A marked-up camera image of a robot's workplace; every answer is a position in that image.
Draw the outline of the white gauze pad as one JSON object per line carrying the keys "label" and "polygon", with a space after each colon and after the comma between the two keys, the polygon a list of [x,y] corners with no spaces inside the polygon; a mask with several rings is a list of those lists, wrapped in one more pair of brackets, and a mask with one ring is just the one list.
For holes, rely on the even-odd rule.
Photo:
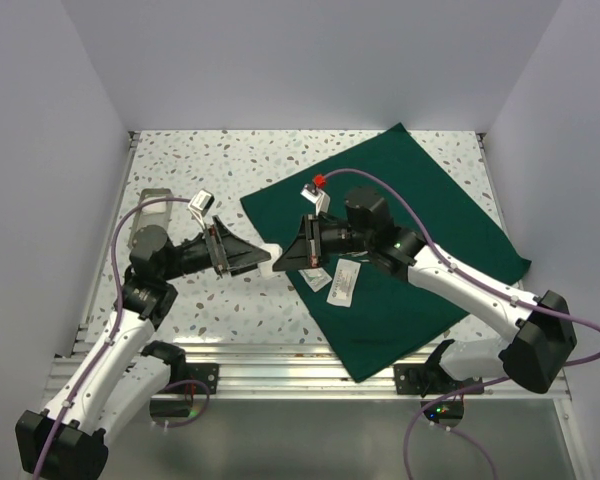
{"label": "white gauze pad", "polygon": [[169,201],[165,201],[164,199],[155,199],[154,203],[148,203],[145,205],[141,212],[145,215],[162,215],[166,213],[169,206]]}
{"label": "white gauze pad", "polygon": [[265,279],[270,279],[277,276],[277,272],[273,270],[272,265],[269,262],[259,263],[258,271],[260,276]]}
{"label": "white gauze pad", "polygon": [[272,259],[279,258],[283,253],[282,247],[275,243],[264,243],[261,245],[261,248],[268,252]]}

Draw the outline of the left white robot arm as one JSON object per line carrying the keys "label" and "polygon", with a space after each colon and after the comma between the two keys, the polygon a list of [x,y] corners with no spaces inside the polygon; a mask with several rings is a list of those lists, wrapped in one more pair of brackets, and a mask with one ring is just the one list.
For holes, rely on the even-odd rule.
{"label": "left white robot arm", "polygon": [[207,269],[240,275],[270,258],[218,218],[180,245],[159,225],[138,230],[100,337],[45,407],[25,411],[16,423],[24,471],[35,479],[97,479],[112,444],[154,394],[192,384],[211,395],[209,386],[190,377],[183,349],[153,337],[178,295],[171,282]]}

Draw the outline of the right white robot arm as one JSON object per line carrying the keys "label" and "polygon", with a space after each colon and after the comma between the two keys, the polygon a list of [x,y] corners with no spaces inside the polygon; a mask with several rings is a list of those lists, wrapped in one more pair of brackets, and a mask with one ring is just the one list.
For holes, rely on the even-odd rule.
{"label": "right white robot arm", "polygon": [[347,193],[343,219],[329,214],[329,197],[317,184],[305,185],[301,194],[315,210],[303,216],[274,271],[318,269],[333,255],[364,254],[377,270],[438,295],[498,335],[443,342],[426,362],[431,389],[444,393],[471,377],[507,376],[530,392],[549,390],[577,344],[561,295],[537,296],[459,261],[423,234],[397,225],[388,202],[372,187]]}

